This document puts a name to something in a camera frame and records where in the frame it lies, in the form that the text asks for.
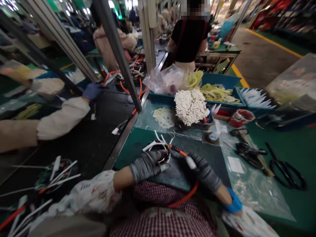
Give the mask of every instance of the black shirt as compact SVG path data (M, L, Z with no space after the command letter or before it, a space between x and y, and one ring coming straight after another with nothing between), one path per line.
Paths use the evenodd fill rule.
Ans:
M207 33L210 31L209 25L205 20L186 20L179 42L182 24L183 20L177 21L171 35L176 48L178 47L175 60L180 63L190 63L196 58L201 42L207 38Z

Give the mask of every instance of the paper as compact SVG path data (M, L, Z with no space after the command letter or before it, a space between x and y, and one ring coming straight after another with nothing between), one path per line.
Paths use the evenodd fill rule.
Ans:
M218 125L218 124L220 124L220 121L219 121L218 119L214 119L214 123L215 123L216 125Z
M216 129L217 129L217 131L227 133L227 127L226 127L226 125L223 125L223 124L216 124Z
M231 171L236 172L236 173L245 173L241 165L240 159L229 156L228 162L229 162Z

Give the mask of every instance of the red strap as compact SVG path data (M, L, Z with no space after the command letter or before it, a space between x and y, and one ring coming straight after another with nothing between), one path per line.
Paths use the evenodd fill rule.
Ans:
M185 20L183 20L183 22L182 22L180 37L179 37L177 46L175 47L175 50L174 50L174 52L173 52L173 62L175 62L175 55L177 54L178 47L179 47L179 44L180 44L180 41L181 41L181 38L182 38L182 35L183 35L184 28L185 28L185 25L186 25L186 24L187 24L187 20L185 19Z
M205 21L204 32L202 35L202 41L204 40L204 35L205 35L206 29L207 29L207 24L208 24L208 21Z

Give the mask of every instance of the yellow floor line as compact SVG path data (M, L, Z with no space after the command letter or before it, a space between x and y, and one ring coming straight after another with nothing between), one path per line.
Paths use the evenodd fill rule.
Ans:
M60 70L64 70L65 68L67 68L67 67L69 67L69 66L71 66L71 65L73 65L73 63L68 64L67 66L61 67Z
M254 31L249 30L249 29L246 29L246 30L248 30L250 33L252 33L252 34L264 39L265 41L268 41L269 43L272 43L272 44L278 46L279 48L284 49L285 51L295 55L296 57L299 57L299 58L303 58L304 57L303 55L295 53L294 51L292 51L292 50L290 50L290 49L288 49L288 48L286 48L286 47L284 47L284 46L282 46L282 45L280 45L280 44L278 44L278 43L276 43L276 42L274 42L274 41L272 41L272 40L270 40L270 39L268 39L268 38L266 38L266 37L264 37L264 36L262 36L260 34L258 34L257 32L254 32Z
M233 69L234 73L236 74L236 76L241 77L240 83L242 84L243 87L245 88L249 88L248 83L246 82L246 80L244 79L244 77L242 76L242 74L240 73L240 71L238 70L238 68L236 67L235 64L233 64L231 66L231 68Z

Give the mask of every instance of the red checkered fabric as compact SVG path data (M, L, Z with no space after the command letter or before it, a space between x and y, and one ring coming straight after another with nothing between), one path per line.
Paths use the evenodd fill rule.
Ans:
M165 208L168 204L184 197L177 189L150 181L137 184L134 198L137 206L151 206L141 214L116 224L111 237L121 236L190 236L216 237L213 221L207 217L203 207L194 199L189 199L176 208Z

